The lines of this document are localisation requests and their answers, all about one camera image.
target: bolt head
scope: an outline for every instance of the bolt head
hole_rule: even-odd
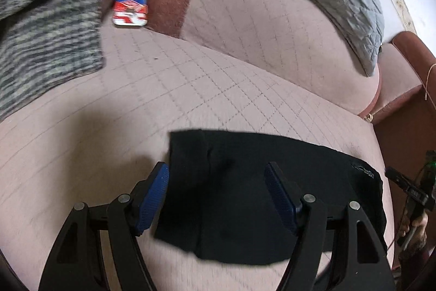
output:
[[[76,202],[75,204],[74,204],[74,209],[76,210],[76,211],[80,211],[80,210],[83,210],[84,209],[84,202]]]
[[[358,209],[360,208],[360,204],[359,204],[357,201],[351,201],[351,202],[350,202],[350,207],[351,207],[353,210],[358,210]]]
[[[304,199],[305,202],[308,202],[310,204],[315,202],[316,200],[316,197],[314,197],[312,194],[306,194],[302,198]]]
[[[118,197],[118,201],[122,204],[129,202],[130,201],[130,195],[129,194],[122,194],[119,195]]]

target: black clamp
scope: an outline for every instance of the black clamp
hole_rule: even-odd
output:
[[[100,243],[108,230],[113,260],[123,291],[156,291],[136,236],[149,228],[169,179],[159,162],[147,180],[110,204],[77,203],[47,259],[39,291],[109,291]],[[277,291],[393,291],[394,281],[382,244],[358,202],[323,203],[286,180],[277,164],[265,169],[265,182],[285,227],[297,244]],[[326,230],[336,232],[331,264],[317,279]]]
[[[402,250],[406,250],[416,232],[416,227],[412,226],[412,222],[421,216],[425,209],[433,211],[436,205],[434,196],[436,187],[436,152],[432,150],[426,153],[426,164],[422,169],[419,187],[411,179],[392,167],[387,167],[385,175],[407,194],[406,209],[410,220],[410,228],[409,232],[397,241]]]

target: pink quilted cushion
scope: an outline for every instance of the pink quilted cushion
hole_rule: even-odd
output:
[[[190,0],[180,37],[252,63],[356,115],[365,116],[376,102],[378,68],[365,76],[311,0]]]
[[[371,124],[287,80],[146,29],[104,24],[102,45],[103,70],[50,90],[0,123],[0,248],[30,290],[73,204],[104,204],[130,191],[165,159],[170,130],[283,135],[384,170]],[[392,203],[383,180],[389,243]],[[286,267],[203,262],[149,234],[139,243],[162,291],[273,290]],[[108,275],[113,279],[113,266]]]
[[[391,43],[382,46],[378,64],[383,71],[383,80],[380,96],[371,111],[373,125],[400,109],[422,89],[413,67]]]

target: striped knit fabric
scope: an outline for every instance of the striped knit fabric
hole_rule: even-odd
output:
[[[99,0],[0,0],[0,122],[103,67]]]

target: black cloth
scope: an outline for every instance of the black cloth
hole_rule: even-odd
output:
[[[386,248],[382,180],[366,162],[287,137],[208,130],[171,133],[169,185],[155,237],[223,263],[289,259],[296,238],[265,186],[270,161],[304,194],[340,206],[358,201]]]

